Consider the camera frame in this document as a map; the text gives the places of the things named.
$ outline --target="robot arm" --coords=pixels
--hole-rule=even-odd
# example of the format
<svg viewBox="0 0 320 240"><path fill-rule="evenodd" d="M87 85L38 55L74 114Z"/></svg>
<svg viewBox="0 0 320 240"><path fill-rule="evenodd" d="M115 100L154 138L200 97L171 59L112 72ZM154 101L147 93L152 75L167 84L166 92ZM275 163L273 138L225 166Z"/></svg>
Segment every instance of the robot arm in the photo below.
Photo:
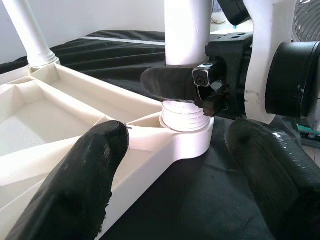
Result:
<svg viewBox="0 0 320 240"><path fill-rule="evenodd" d="M219 3L234 25L251 17L254 34L230 33L210 41L205 47L209 61L196 68L148 69L141 76L145 89L165 100L195 103L210 117L246 116L269 124L281 115L307 119L318 129L320 48L317 42L291 43L296 1Z"/></svg>

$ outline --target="fan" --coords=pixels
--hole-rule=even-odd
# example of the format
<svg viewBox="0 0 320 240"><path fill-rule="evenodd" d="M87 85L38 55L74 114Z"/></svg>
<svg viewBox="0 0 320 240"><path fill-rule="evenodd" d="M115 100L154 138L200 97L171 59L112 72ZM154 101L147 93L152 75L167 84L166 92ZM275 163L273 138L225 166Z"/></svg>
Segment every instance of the fan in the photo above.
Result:
<svg viewBox="0 0 320 240"><path fill-rule="evenodd" d="M320 0L298 0L292 28L294 42L320 41Z"/></svg>

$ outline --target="white metal pipe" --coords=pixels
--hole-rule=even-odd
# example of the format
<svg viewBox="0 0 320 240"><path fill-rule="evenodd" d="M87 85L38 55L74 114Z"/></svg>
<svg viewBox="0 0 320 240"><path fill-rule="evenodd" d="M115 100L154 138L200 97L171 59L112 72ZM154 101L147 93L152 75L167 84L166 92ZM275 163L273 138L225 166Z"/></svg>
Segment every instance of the white metal pipe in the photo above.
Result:
<svg viewBox="0 0 320 240"><path fill-rule="evenodd" d="M196 67L208 60L205 47L210 38L211 14L212 0L164 1L166 65ZM164 127L192 132L209 124L210 118L193 103L165 101L160 121Z"/></svg>
<svg viewBox="0 0 320 240"><path fill-rule="evenodd" d="M31 68L57 61L49 49L28 0L2 0L22 41Z"/></svg>
<svg viewBox="0 0 320 240"><path fill-rule="evenodd" d="M165 0L165 60L167 65L196 66L208 57L212 0Z"/></svg>

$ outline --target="black cloth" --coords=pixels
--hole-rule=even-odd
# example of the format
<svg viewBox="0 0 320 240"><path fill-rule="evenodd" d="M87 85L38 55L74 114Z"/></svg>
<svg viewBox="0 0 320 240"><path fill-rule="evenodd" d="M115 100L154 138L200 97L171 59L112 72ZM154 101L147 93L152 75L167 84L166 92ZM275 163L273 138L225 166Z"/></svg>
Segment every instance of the black cloth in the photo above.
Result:
<svg viewBox="0 0 320 240"><path fill-rule="evenodd" d="M90 36L165 40L163 32L99 31ZM159 45L78 39L52 50L63 66L151 98L140 75L165 65L165 47ZM0 73L26 64L20 58L0 65ZM225 144L231 122L216 117L209 150L169 167L102 239L274 239Z"/></svg>

